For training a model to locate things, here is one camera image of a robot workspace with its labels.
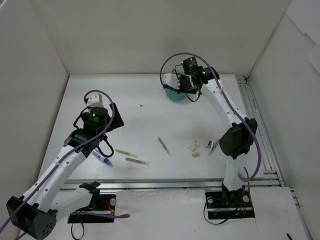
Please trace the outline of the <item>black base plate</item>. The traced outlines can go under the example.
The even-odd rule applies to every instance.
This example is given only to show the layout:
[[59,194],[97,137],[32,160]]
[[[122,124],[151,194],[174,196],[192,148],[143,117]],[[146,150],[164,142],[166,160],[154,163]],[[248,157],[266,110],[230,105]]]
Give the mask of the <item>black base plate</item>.
[[[78,212],[86,212],[86,213],[95,213],[98,215],[114,215],[115,208],[117,203],[116,194],[111,193],[103,193],[100,194],[98,199],[95,202],[93,207],[83,207],[78,209]],[[104,223],[113,223],[114,219],[103,217],[103,216],[96,216],[96,215],[89,215],[89,214],[72,214],[68,217],[67,223],[68,224],[104,224]]]
[[221,191],[205,192],[205,216],[212,221],[226,222],[235,219],[254,219],[255,211],[249,197],[249,192],[244,191],[235,203],[226,203]]

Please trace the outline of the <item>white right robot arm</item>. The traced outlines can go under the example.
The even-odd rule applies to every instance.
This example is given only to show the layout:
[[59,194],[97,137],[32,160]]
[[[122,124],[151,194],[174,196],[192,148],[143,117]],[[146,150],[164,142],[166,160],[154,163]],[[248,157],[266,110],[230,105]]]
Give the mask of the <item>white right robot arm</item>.
[[254,143],[257,121],[249,119],[229,99],[220,77],[213,68],[199,66],[195,57],[182,61],[185,77],[193,87],[213,105],[220,116],[225,133],[219,140],[221,151],[228,156],[225,176],[221,186],[221,200],[227,206],[240,202],[245,192],[244,181],[240,179],[245,170],[246,155]]

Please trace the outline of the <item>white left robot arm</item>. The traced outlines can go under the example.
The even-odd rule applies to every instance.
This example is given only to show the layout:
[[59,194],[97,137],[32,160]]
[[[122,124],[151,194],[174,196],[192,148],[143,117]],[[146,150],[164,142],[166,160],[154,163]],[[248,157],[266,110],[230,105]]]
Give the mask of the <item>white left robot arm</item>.
[[124,126],[117,105],[110,103],[112,114],[103,106],[87,105],[78,116],[83,127],[74,130],[46,172],[20,197],[11,196],[6,203],[8,222],[23,234],[44,240],[57,222],[77,210],[96,209],[100,204],[98,182],[82,183],[69,197],[55,201],[57,193],[70,175],[100,145],[106,133]]

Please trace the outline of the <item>light blue pen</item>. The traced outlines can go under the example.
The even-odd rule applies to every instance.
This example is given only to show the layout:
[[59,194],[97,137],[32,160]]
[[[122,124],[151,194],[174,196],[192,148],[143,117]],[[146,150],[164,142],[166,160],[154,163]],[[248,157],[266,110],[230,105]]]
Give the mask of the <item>light blue pen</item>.
[[218,140],[213,144],[212,148],[210,149],[209,155],[211,155],[211,154],[214,152],[214,150],[218,147],[219,143],[220,143],[220,139],[218,139]]

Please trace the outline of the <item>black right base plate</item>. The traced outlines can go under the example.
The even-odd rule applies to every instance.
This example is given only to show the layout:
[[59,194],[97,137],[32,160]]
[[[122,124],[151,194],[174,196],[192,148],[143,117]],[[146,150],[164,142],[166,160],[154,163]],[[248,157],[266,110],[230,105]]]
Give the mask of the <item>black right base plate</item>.
[[235,203],[226,203],[221,191],[205,192],[205,216],[212,221],[226,222],[235,219],[254,219],[255,211],[249,197],[249,192],[244,191]]

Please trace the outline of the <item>white boxed eraser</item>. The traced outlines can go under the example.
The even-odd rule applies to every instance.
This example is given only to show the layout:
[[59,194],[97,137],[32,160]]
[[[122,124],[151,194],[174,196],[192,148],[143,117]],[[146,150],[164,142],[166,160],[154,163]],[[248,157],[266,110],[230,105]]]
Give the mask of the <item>white boxed eraser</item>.
[[198,147],[200,146],[200,142],[195,140],[194,142],[192,142],[190,145],[189,145],[189,149],[194,152]]

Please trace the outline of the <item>teal round compartment organizer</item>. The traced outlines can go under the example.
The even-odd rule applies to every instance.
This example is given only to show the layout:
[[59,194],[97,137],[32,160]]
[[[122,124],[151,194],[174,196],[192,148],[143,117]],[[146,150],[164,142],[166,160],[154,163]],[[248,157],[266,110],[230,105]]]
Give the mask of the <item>teal round compartment organizer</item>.
[[177,93],[176,91],[171,90],[169,88],[165,88],[164,91],[166,96],[171,101],[180,102],[187,98],[187,95],[185,93]]

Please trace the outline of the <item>white blue correction tape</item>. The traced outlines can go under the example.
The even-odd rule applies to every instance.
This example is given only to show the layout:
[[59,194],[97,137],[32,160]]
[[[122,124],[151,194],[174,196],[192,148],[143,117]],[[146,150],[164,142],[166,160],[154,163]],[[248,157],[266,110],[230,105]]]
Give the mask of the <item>white blue correction tape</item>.
[[112,168],[113,164],[112,162],[107,158],[104,157],[97,149],[94,149],[92,151],[92,154],[103,164],[105,164],[106,166]]

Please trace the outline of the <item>green grey transparent pen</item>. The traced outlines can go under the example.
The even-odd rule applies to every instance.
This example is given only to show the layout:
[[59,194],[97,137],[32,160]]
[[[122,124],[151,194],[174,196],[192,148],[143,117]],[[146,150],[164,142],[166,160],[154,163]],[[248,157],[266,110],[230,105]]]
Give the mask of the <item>green grey transparent pen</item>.
[[163,142],[163,140],[160,137],[158,137],[158,141],[160,142],[160,144],[162,145],[162,147],[164,148],[164,150],[166,151],[168,156],[171,157],[172,155],[171,155],[169,149],[167,148],[167,146],[165,145],[165,143]]

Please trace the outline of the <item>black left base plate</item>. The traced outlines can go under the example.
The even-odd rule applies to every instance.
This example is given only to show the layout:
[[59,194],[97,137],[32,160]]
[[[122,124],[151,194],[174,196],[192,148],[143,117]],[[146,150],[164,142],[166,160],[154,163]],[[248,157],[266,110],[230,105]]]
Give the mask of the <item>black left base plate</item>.
[[[78,212],[86,212],[86,213],[95,213],[98,215],[114,215],[115,208],[117,203],[116,194],[111,193],[103,193],[100,194],[98,199],[95,202],[93,207],[83,207],[78,209]],[[104,223],[113,223],[114,219],[103,217],[103,216],[96,216],[96,215],[89,215],[89,214],[72,214],[68,217],[67,223],[68,224],[104,224]]]

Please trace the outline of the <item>aluminium front rail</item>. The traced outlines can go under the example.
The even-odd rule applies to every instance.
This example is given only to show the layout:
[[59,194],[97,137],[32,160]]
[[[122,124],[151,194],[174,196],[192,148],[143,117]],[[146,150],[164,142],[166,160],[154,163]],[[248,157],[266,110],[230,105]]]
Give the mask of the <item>aluminium front rail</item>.
[[97,182],[102,190],[151,190],[151,189],[201,189],[220,188],[222,179],[158,179],[158,180],[106,180],[106,179],[78,179],[67,180],[61,187],[62,190],[73,190],[83,183]]

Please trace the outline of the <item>small tan eraser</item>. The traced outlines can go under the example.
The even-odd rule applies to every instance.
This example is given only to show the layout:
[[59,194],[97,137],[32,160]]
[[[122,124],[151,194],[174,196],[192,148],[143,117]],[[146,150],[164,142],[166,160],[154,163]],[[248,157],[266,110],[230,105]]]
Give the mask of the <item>small tan eraser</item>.
[[193,158],[198,158],[198,157],[200,157],[200,155],[201,155],[201,154],[200,154],[200,152],[198,152],[198,151],[192,153],[192,157],[193,157]]

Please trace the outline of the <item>yellow transparent pen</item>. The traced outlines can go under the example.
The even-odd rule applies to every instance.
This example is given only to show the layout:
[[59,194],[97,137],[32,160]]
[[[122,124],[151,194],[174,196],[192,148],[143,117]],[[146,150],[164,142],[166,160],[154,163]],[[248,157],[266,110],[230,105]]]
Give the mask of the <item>yellow transparent pen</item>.
[[124,151],[124,150],[121,150],[121,149],[115,149],[115,152],[117,152],[119,154],[122,154],[122,155],[126,155],[126,156],[129,156],[129,157],[132,157],[132,158],[137,158],[138,157],[135,153]]

